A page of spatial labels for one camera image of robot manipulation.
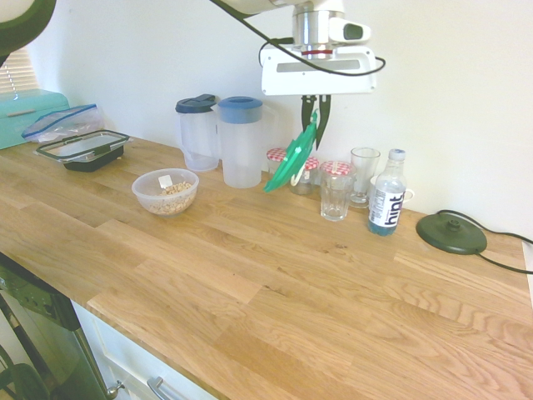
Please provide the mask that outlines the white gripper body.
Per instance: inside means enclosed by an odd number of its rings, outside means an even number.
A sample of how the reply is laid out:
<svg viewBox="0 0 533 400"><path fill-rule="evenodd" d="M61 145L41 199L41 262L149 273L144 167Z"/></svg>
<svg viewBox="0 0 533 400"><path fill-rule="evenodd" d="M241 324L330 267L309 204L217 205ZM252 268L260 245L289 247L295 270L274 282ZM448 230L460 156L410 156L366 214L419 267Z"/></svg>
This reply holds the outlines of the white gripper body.
<svg viewBox="0 0 533 400"><path fill-rule="evenodd" d="M312 59L321 70L276 48L260 51L262 91L267 96L370 93L376 88L377 61L364 46L337 47L329 59Z"/></svg>

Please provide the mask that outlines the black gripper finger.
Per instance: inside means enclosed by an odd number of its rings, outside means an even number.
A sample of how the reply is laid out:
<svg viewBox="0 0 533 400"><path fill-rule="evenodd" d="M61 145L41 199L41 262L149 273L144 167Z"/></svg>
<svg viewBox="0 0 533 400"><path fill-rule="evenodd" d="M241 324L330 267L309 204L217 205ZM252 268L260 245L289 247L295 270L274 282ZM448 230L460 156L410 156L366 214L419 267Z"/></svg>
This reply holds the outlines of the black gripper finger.
<svg viewBox="0 0 533 400"><path fill-rule="evenodd" d="M323 134L326 130L326 125L329 121L331 113L331 95L320 95L319 99L319 121L316 127L316 149L320 147Z"/></svg>
<svg viewBox="0 0 533 400"><path fill-rule="evenodd" d="M303 130L306 130L311 121L315 101L315 95L304 95L301 97L301 125Z"/></svg>

